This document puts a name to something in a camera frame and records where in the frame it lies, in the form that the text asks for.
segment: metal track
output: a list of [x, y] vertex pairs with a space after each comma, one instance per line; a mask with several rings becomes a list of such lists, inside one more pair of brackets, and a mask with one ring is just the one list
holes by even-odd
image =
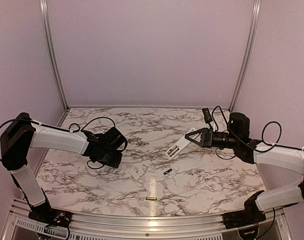
[[[6, 228], [3, 232], [3, 240], [11, 239], [14, 226], [25, 225], [26, 228], [33, 228], [38, 231], [45, 224], [28, 219], [29, 206], [24, 200], [15, 199], [8, 217]], [[267, 222], [273, 219], [273, 211], [267, 211]], [[276, 219], [284, 219], [282, 208], [276, 210]], [[55, 235], [64, 238], [67, 235], [66, 229], [49, 227]], [[69, 239], [90, 239], [95, 240], [124, 240], [124, 239], [176, 239], [176, 240], [200, 240], [215, 239], [222, 233], [235, 231], [226, 230], [223, 224], [222, 213], [194, 215], [194, 216], [114, 216], [94, 213], [72, 211], [70, 223], [71, 237]]]
[[246, 77], [249, 60], [251, 57], [251, 53], [253, 51], [257, 31], [258, 31], [258, 23], [259, 23], [259, 14], [260, 14], [260, 8], [261, 8], [261, 0], [254, 0], [253, 5], [253, 11], [252, 11], [252, 18], [251, 18], [251, 24], [250, 24], [250, 31], [248, 34], [247, 44], [246, 44], [246, 50], [244, 53], [241, 69], [238, 75], [238, 79], [236, 82], [235, 90], [232, 96], [232, 100], [230, 103], [229, 110], [230, 112], [233, 112], [236, 108], [241, 89]]
[[57, 91], [60, 97], [61, 104], [63, 106], [63, 109], [67, 111], [69, 109], [66, 96], [64, 94], [63, 85], [57, 65], [56, 55], [54, 52], [54, 46], [53, 46], [53, 40], [52, 40], [52, 34], [51, 34], [51, 28], [50, 28], [50, 19], [49, 19], [49, 12], [48, 12], [48, 1], [47, 0], [40, 0], [40, 8], [41, 8], [41, 14], [42, 14], [42, 21], [43, 21], [43, 27], [45, 31], [45, 38], [47, 43], [47, 50], [49, 53], [49, 58], [51, 62], [52, 71], [54, 74], [54, 79], [57, 87]]

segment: white plastic part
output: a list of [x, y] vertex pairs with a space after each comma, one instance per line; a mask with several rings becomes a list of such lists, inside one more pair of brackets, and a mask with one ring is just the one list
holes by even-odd
[[[264, 151], [270, 147], [271, 146], [267, 146], [264, 143], [260, 143], [256, 149]], [[304, 175], [304, 151], [276, 146], [265, 153], [254, 151], [253, 158], [256, 164], [272, 165]]]
[[86, 135], [79, 131], [71, 133], [32, 123], [36, 129], [30, 148], [48, 148], [83, 154], [89, 142]]
[[[196, 131], [194, 127], [192, 127], [186, 134], [189, 134], [191, 132]], [[195, 136], [191, 137], [192, 139], [196, 139], [200, 134], [196, 134]], [[179, 154], [183, 149], [185, 149], [191, 141], [187, 140], [185, 136], [181, 137], [179, 141], [177, 141], [175, 144], [173, 144], [168, 150], [165, 151], [165, 156], [172, 160], [175, 158], [176, 155]]]
[[140, 178], [140, 176], [132, 169], [128, 169], [127, 170], [129, 174], [131, 174], [131, 176], [135, 179], [135, 180], [138, 180]]
[[262, 192], [255, 203], [260, 211], [290, 204], [303, 203], [301, 189], [298, 187], [303, 179], [294, 183]]
[[45, 203], [46, 198], [29, 165], [24, 165], [18, 170], [12, 170], [10, 172], [32, 206], [37, 207]]

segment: marble table surface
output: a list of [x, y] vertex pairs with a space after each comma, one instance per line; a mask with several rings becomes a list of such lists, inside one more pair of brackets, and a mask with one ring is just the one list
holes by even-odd
[[[220, 112], [214, 116], [223, 131]], [[122, 162], [119, 168], [93, 170], [87, 157], [50, 149], [37, 180], [53, 207], [117, 216], [187, 216], [242, 209], [249, 196], [265, 190], [255, 165], [236, 157], [222, 160], [214, 148], [191, 143], [173, 160], [166, 158], [165, 151], [188, 130], [207, 127], [200, 109], [74, 108], [62, 127], [82, 127], [96, 117], [112, 118], [128, 139]], [[100, 133], [111, 126], [101, 119], [86, 129]], [[219, 152], [223, 158], [233, 156], [229, 149]]]

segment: small black plug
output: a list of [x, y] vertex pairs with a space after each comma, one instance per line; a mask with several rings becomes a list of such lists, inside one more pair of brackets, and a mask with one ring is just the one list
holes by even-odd
[[211, 117], [211, 113], [210, 113], [210, 110], [209, 108], [202, 108], [202, 112], [203, 112], [203, 115], [204, 115], [204, 121], [206, 124], [209, 124], [213, 121], [212, 117]]

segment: white bracket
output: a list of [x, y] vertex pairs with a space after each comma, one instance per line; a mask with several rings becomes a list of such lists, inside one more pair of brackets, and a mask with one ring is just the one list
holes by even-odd
[[[192, 127], [186, 134], [189, 134], [191, 132], [196, 131], [194, 127]], [[192, 139], [196, 139], [200, 134], [195, 134]], [[172, 160], [176, 155], [179, 154], [183, 149], [185, 149], [191, 141], [187, 140], [185, 136], [181, 137], [179, 141], [174, 143], [168, 150], [165, 151], [165, 156], [169, 159]]]

